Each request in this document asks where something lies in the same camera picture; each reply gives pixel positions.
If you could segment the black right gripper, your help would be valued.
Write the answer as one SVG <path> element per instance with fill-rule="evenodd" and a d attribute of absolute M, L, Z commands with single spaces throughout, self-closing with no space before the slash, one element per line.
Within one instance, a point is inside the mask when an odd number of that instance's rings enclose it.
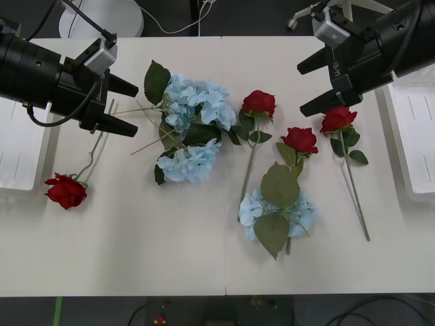
<path fill-rule="evenodd" d="M 305 117 L 354 106 L 367 92 L 394 80 L 392 73 L 383 75 L 385 61 L 375 40 L 363 44 L 348 39 L 336 49 L 326 46 L 297 64 L 297 70 L 305 75 L 327 66 L 332 89 L 300 107 Z"/>

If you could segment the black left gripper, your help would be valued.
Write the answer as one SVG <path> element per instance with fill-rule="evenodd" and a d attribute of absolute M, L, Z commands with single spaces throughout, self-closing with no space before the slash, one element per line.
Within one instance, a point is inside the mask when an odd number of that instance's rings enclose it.
<path fill-rule="evenodd" d="M 110 73 L 109 69 L 97 77 L 83 67 L 74 71 L 62 67 L 58 84 L 50 99 L 50 112 L 61 117 L 70 115 L 84 101 L 93 85 L 96 87 L 90 100 L 72 119 L 78 121 L 79 127 L 84 130 L 100 130 L 120 136 L 134 137 L 138 127 L 106 114 L 105 108 L 108 91 L 135 98 L 139 88 Z"/>

